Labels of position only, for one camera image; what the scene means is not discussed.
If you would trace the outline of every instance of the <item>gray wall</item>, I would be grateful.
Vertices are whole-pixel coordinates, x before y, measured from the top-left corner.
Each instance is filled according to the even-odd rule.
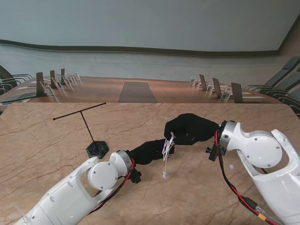
[[[299,0],[2,0],[0,39],[40,45],[277,50]]]
[[[49,75],[50,70],[55,69],[59,73],[61,68],[65,68],[66,73],[78,71],[83,76],[189,81],[191,75],[203,73],[207,81],[216,77],[222,83],[238,82],[242,86],[265,83],[294,55],[300,56],[300,24],[282,53],[271,57],[201,58],[136,53],[55,52],[0,45],[0,65],[12,74],[35,75],[44,72]]]

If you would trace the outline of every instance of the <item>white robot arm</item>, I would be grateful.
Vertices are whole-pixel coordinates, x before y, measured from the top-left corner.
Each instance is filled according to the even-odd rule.
[[[133,168],[134,162],[125,151],[112,153],[106,162],[90,158],[48,190],[16,224],[77,224],[109,197],[118,178],[127,176]],[[82,176],[89,186],[99,190],[97,195],[90,196],[81,182]]]
[[[274,129],[271,133],[254,131],[245,133],[240,123],[228,121],[219,131],[219,145],[237,153],[253,179],[257,189],[271,210],[285,224],[300,223],[300,158],[287,137]],[[259,173],[254,166],[271,168],[286,151],[288,164],[275,172]]]

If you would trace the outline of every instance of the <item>black glove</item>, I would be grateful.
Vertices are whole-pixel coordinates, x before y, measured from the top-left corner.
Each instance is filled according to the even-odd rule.
[[[192,113],[186,113],[165,124],[165,138],[170,140],[172,132],[175,136],[175,144],[193,145],[213,137],[216,129],[218,129],[217,123]]]
[[[164,148],[164,144],[165,139],[145,142],[132,151],[127,151],[127,154],[135,159],[136,164],[146,165],[149,164],[152,160],[163,158],[162,151]],[[169,154],[174,153],[174,148],[174,146],[171,147]]]

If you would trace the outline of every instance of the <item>table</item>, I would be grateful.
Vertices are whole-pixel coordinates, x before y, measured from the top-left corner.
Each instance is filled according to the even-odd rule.
[[[194,89],[189,86],[189,82],[181,81],[164,81],[164,80],[149,80],[149,79],[129,79],[129,78],[108,78],[108,77],[81,77],[82,82],[73,89],[64,86],[65,92],[53,89],[56,95],[54,97],[39,97],[34,98],[30,102],[118,102],[125,81],[147,82],[153,95],[158,103],[220,103],[216,95],[207,97],[205,91],[201,89]],[[34,89],[16,90],[19,87],[28,86],[31,79],[22,83],[16,88],[13,88],[8,93],[0,96],[0,102],[11,95],[23,94],[32,92]],[[259,94],[257,92],[244,90],[250,92],[251,96],[264,96],[263,99],[254,99],[261,103],[275,103],[281,102],[277,99]],[[137,101],[143,102],[142,98],[136,96]],[[253,101],[253,99],[244,99],[244,102]]]
[[[0,221],[12,224],[21,217],[15,205],[28,212],[49,188],[88,158],[85,148],[91,138],[81,115],[52,118],[93,105],[14,103],[4,111],[0,116]],[[240,121],[246,132],[277,128],[295,149],[300,149],[300,121],[284,104],[108,103],[83,112],[94,139],[106,141],[110,147],[104,160],[114,151],[132,150],[146,141],[163,139],[165,123],[182,113],[194,113],[219,124]],[[80,224],[264,224],[238,203],[218,163],[208,160],[205,149],[212,145],[213,139],[176,146],[167,163],[166,180],[162,177],[162,160],[138,165],[142,181],[127,182],[101,210]],[[227,177],[240,193],[270,213],[236,152],[226,153],[224,165]]]

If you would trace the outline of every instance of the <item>marble surface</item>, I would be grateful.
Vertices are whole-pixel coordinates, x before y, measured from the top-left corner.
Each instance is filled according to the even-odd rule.
[[[13,224],[55,183],[87,158],[91,138],[80,114],[53,121],[93,103],[16,103],[0,116],[0,223]],[[279,129],[300,148],[300,120],[286,105],[276,104],[107,104],[84,111],[95,140],[117,150],[132,150],[145,141],[162,139],[165,123],[181,113],[194,113],[221,123],[235,120],[246,132]],[[131,182],[81,225],[256,225],[263,221],[248,212],[225,184],[217,162],[205,149],[213,140],[176,146],[164,163],[138,165],[139,184]],[[225,172],[243,195],[270,212],[235,152],[224,157]]]

